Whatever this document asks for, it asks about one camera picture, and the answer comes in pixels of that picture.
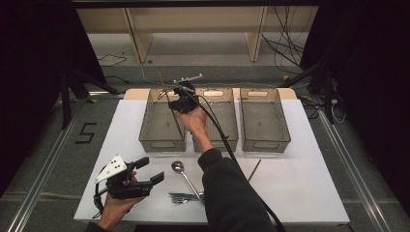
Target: table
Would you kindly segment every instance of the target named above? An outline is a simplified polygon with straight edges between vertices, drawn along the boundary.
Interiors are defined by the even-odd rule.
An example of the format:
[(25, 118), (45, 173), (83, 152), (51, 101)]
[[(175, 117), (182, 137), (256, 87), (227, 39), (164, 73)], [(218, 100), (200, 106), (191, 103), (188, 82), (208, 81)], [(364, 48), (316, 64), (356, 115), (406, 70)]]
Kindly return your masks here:
[[(279, 92), (283, 96), (282, 107), (292, 141), (283, 154), (244, 153), (240, 135), (235, 153), (238, 162), (245, 175), (249, 176), (259, 159), (262, 159), (250, 183), (282, 223), (348, 223), (349, 218), (302, 104), (296, 100), (294, 93), (292, 95), (291, 90), (281, 89)], [(97, 212), (93, 204), (94, 179), (103, 166), (118, 154), (125, 162), (142, 157), (150, 158), (149, 165), (138, 169), (138, 180), (148, 180), (161, 171), (165, 174), (164, 181), (154, 186), (151, 195), (126, 214), (123, 221), (140, 224), (205, 224), (205, 208), (199, 202), (176, 206), (168, 197), (170, 191), (191, 192), (185, 179), (171, 169), (174, 160), (184, 163), (186, 174), (193, 185), (198, 190), (203, 190), (202, 170), (197, 164), (200, 154), (193, 151), (190, 134), (187, 136), (187, 151), (184, 153), (146, 154), (138, 141), (146, 101), (136, 99), (143, 98), (144, 93), (148, 94), (148, 90), (130, 90), (126, 98), (119, 102), (74, 219), (92, 220)], [(239, 119), (237, 98), (235, 106)]]

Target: floor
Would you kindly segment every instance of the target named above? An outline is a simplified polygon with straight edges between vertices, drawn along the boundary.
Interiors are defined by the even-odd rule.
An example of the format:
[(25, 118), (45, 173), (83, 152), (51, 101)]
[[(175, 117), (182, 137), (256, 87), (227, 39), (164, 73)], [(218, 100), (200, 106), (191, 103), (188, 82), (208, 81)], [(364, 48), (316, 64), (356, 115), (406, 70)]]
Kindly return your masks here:
[[(299, 46), (304, 45), (307, 35), (304, 33), (297, 40)], [(265, 36), (276, 41), (279, 38), (276, 33)], [(264, 41), (257, 62), (251, 62), (244, 35), (238, 33), (156, 34), (146, 62), (141, 65), (135, 60), (128, 35), (89, 37), (101, 59), (108, 84), (120, 90), (156, 86), (158, 70), (167, 81), (202, 73), (204, 77), (198, 85), (230, 87), (275, 87), (288, 75), (291, 77), (300, 71), (275, 55)], [(286, 48), (281, 51), (291, 56)], [(344, 121), (329, 125), (322, 110), (312, 105), (321, 101), (320, 96), (308, 96), (307, 85), (308, 79), (293, 89), (301, 98), (308, 98), (302, 100), (307, 117), (351, 222), (349, 226), (286, 225), (286, 230), (410, 231), (409, 216), (367, 158), (366, 147), (348, 115), (344, 117), (342, 107), (336, 106), (336, 119), (342, 122), (344, 118)], [(91, 92), (101, 90), (93, 85), (87, 87)], [(72, 97), (74, 123), (65, 130), (61, 130), (61, 103), (55, 104), (32, 155), (21, 165), (0, 199), (0, 231), (17, 228), (19, 223), (19, 231), (85, 229), (86, 224), (73, 220), (73, 214), (121, 98), (97, 95), (93, 96), (93, 102), (84, 102)], [(95, 124), (87, 128), (94, 134), (92, 142), (76, 143), (84, 141), (81, 131), (87, 123)], [(134, 228), (132, 224), (120, 224), (114, 231), (133, 231)]]

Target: metal spoon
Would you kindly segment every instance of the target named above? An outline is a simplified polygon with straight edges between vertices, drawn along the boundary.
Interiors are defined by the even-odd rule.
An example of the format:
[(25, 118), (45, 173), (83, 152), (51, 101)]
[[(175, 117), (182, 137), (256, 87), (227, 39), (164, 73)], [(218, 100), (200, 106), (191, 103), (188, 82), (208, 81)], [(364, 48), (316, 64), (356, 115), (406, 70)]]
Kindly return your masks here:
[(203, 198), (201, 196), (199, 196), (199, 193), (196, 191), (196, 189), (193, 187), (193, 185), (190, 183), (190, 180), (188, 180), (187, 175), (185, 175), (184, 173), (184, 165), (182, 164), (181, 161), (174, 161), (171, 164), (172, 169), (174, 169), (174, 171), (176, 171), (177, 173), (182, 174), (185, 179), (187, 180), (188, 184), (190, 184), (190, 188), (193, 190), (193, 192), (195, 192), (195, 195), (198, 197), (198, 199), (202, 202), (202, 204), (205, 205)]

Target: black sleeve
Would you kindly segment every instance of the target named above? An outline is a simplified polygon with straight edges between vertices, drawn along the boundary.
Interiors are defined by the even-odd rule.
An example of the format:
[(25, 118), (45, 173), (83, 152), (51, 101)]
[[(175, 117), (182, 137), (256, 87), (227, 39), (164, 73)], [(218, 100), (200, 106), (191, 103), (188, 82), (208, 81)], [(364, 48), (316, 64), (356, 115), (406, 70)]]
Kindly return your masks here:
[(211, 231), (276, 231), (239, 166), (210, 149), (198, 160), (204, 174), (205, 210)]
[(88, 222), (85, 232), (108, 232), (108, 231), (102, 229), (96, 223), (90, 221)]

